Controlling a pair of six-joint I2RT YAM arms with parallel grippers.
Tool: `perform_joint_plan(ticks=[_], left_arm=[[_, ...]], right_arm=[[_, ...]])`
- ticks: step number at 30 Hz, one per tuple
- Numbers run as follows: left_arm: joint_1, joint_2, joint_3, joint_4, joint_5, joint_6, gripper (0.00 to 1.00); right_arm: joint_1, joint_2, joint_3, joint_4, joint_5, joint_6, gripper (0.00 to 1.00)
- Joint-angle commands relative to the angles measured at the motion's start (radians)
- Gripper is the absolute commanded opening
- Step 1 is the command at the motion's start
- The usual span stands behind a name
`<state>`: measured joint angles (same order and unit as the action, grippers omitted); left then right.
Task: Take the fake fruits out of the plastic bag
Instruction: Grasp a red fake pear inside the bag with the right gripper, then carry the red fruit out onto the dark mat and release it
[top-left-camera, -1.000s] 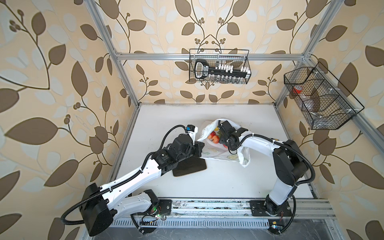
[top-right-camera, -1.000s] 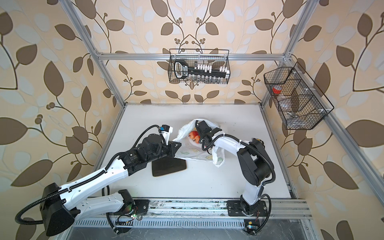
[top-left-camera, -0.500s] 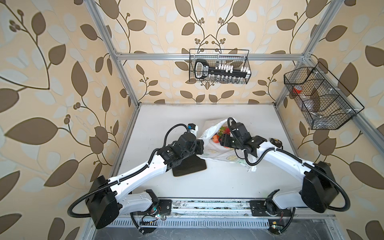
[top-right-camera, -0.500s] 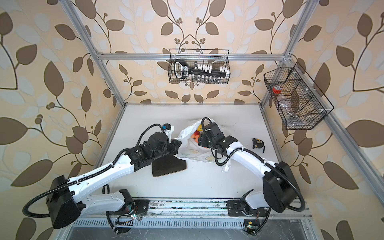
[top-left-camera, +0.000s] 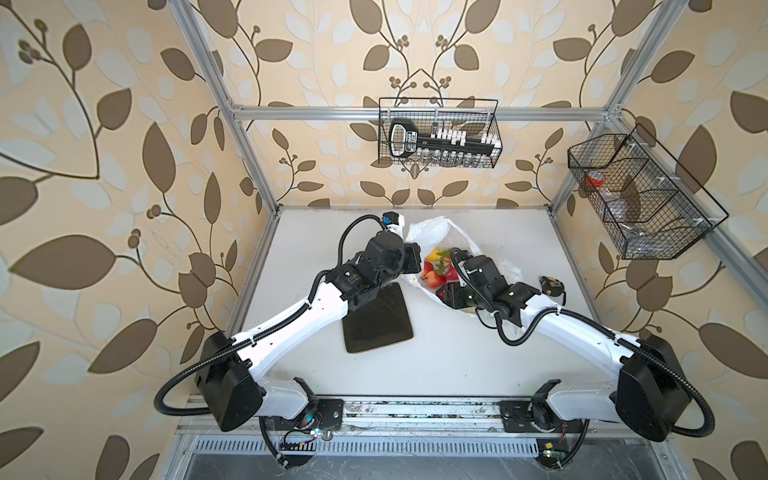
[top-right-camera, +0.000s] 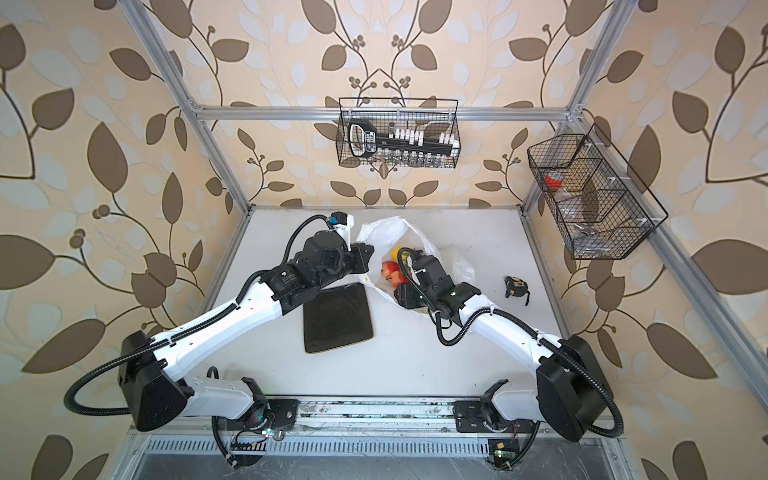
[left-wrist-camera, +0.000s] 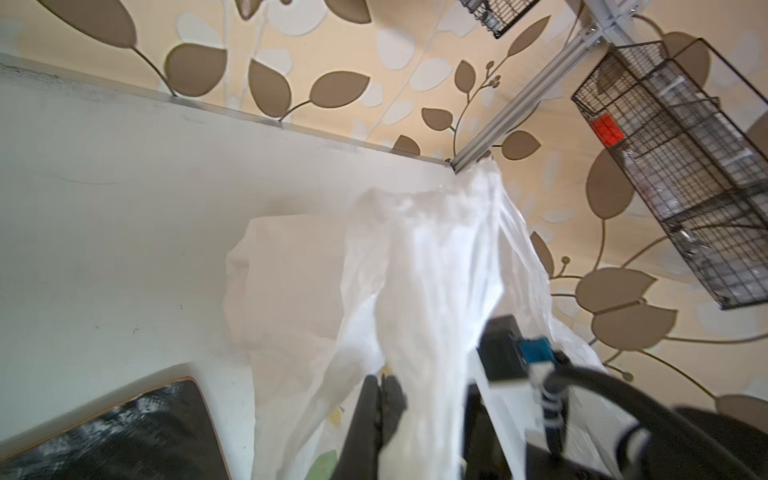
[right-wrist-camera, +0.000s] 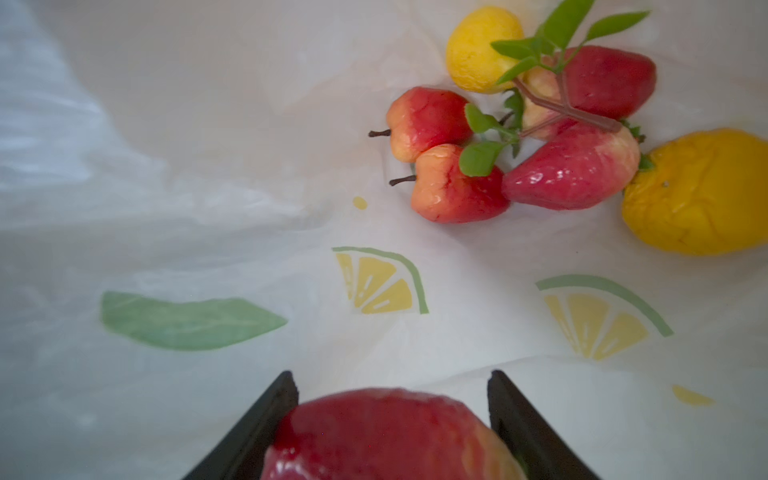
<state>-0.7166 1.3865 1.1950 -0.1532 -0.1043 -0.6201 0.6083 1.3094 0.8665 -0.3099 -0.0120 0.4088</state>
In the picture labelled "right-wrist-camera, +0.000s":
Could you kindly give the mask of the white plastic bag lemon print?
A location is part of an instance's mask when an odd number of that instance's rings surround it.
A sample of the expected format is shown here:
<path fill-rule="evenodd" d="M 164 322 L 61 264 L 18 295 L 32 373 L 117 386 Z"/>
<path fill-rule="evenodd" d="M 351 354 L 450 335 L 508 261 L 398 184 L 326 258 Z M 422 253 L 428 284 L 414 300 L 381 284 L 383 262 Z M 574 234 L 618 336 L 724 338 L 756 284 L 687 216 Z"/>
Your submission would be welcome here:
<path fill-rule="evenodd" d="M 368 132 L 475 8 L 3 2 L 2 477 L 179 479 L 283 370 L 486 417 L 500 369 L 605 479 L 765 478 L 765 250 L 389 185 Z"/>

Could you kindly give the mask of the small yellow fake lemon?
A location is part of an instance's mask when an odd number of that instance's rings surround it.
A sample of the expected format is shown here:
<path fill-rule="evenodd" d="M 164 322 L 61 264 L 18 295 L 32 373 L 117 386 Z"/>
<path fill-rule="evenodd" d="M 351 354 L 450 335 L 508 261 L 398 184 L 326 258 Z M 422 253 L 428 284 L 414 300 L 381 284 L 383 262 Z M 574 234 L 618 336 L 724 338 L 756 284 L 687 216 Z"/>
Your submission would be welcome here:
<path fill-rule="evenodd" d="M 481 7 L 467 15 L 452 32 L 445 50 L 446 69 L 462 90 L 495 94 L 513 87 L 497 80 L 517 64 L 491 46 L 497 40 L 520 40 L 524 30 L 519 18 L 496 6 Z"/>

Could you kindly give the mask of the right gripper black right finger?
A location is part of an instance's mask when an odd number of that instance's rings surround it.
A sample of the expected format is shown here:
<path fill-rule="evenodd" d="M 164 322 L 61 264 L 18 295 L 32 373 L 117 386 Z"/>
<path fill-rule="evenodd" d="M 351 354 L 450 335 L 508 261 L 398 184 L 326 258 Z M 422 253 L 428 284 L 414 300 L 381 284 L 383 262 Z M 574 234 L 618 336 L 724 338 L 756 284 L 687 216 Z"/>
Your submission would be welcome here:
<path fill-rule="evenodd" d="M 487 397 L 491 428 L 528 479 L 599 480 L 503 371 L 492 371 Z"/>

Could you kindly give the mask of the red fake apple large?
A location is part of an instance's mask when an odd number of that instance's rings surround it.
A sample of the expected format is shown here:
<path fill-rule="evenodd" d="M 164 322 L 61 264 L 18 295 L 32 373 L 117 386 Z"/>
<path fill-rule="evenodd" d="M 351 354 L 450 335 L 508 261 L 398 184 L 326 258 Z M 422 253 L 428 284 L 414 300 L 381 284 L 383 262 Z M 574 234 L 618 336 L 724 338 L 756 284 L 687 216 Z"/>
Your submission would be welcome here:
<path fill-rule="evenodd" d="M 499 436 L 464 403 L 369 388 L 301 404 L 279 423 L 264 479 L 522 479 Z"/>

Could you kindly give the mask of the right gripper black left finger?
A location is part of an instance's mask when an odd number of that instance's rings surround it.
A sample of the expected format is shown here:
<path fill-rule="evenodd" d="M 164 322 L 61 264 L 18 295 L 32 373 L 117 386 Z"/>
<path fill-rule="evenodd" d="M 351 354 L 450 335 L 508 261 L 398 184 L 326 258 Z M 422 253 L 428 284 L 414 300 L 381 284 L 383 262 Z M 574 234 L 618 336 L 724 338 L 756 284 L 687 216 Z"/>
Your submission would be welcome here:
<path fill-rule="evenodd" d="M 259 479 L 281 420 L 299 404 L 291 371 L 283 371 L 184 480 Z"/>

